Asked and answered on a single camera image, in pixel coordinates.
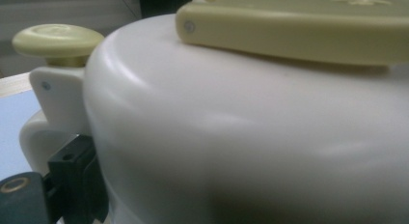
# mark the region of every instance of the black bracket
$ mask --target black bracket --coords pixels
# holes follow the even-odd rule
[[[48,160],[49,174],[14,175],[0,182],[0,217],[8,224],[103,222],[108,196],[91,137],[78,136]]]

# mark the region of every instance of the glossy white surface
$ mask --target glossy white surface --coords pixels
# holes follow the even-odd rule
[[[87,65],[115,223],[408,221],[408,65],[186,45],[174,19],[123,27]]]

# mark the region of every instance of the beige handle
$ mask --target beige handle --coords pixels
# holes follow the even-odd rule
[[[96,31],[66,24],[43,24],[24,29],[13,38],[14,49],[26,56],[43,57],[50,66],[84,67],[103,40]]]

